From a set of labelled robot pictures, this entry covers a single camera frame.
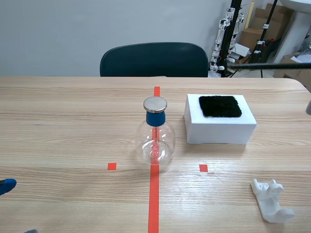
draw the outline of black pole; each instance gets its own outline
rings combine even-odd
[[[266,22],[266,24],[270,24],[270,21],[271,21],[271,18],[272,18],[272,15],[273,15],[273,12],[274,12],[274,10],[275,10],[275,8],[276,8],[276,4],[277,4],[277,1],[278,0],[275,0],[274,1],[274,3],[273,3],[273,6],[272,6],[272,9],[271,9],[271,11],[270,11],[270,14],[269,14],[269,17],[268,17],[268,19],[267,19],[267,22]],[[261,41],[263,41],[264,40],[264,37],[266,36],[266,32],[267,32],[267,28],[265,28],[265,29],[263,29],[263,32],[262,32],[262,34],[261,34],[261,38],[260,38],[260,40]],[[260,62],[260,54],[258,55],[257,53],[254,53],[255,51],[262,51],[262,47],[263,47],[263,44],[261,44],[261,45],[259,45],[259,44],[256,44],[256,46],[255,46],[255,48],[254,48],[254,50],[253,50],[253,52],[252,52],[252,55],[251,55],[251,57],[250,57],[250,63],[254,63],[254,62]]]
[[[275,64],[275,63],[253,63],[242,65],[230,65],[233,69],[311,69],[311,63],[297,64]]]
[[[234,12],[234,16],[233,16],[233,19],[231,21],[230,26],[227,27],[225,30],[223,43],[222,43],[221,51],[220,51],[220,55],[219,55],[221,57],[221,59],[217,63],[218,66],[224,66],[225,67],[225,70],[220,71],[220,74],[222,77],[226,77],[228,51],[229,51],[231,39],[233,36],[235,24],[236,24],[238,16],[239,16],[241,3],[242,3],[242,0],[232,0],[232,2],[231,2],[231,8],[234,8],[235,12]]]

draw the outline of red tape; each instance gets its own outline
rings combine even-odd
[[[200,172],[208,172],[208,168],[206,164],[200,164]]]
[[[107,170],[108,171],[117,170],[117,163],[109,163]]]
[[[160,87],[155,86],[154,96],[160,96]],[[160,139],[159,127],[153,127],[152,140]],[[149,191],[149,218],[148,218],[148,233],[159,233],[159,145],[153,143],[151,152],[150,166],[150,191]]]

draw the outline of glass bottle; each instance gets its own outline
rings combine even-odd
[[[175,150],[175,131],[165,121],[167,102],[161,97],[149,97],[144,101],[146,121],[136,132],[138,157],[152,165],[167,164]]]

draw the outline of chair backrest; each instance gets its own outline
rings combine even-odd
[[[109,50],[100,65],[102,77],[207,77],[205,51],[190,43],[148,43]]]

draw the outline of blue object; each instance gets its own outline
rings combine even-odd
[[[0,196],[10,192],[13,188],[15,188],[17,182],[14,179],[6,179],[0,181]]]
[[[38,233],[38,231],[37,230],[30,230],[30,231],[27,231],[25,233]]]
[[[153,127],[159,127],[165,123],[165,112],[162,113],[149,113],[146,115],[146,122]]]
[[[128,45],[105,53],[102,77],[207,77],[208,58],[194,44],[163,42]]]

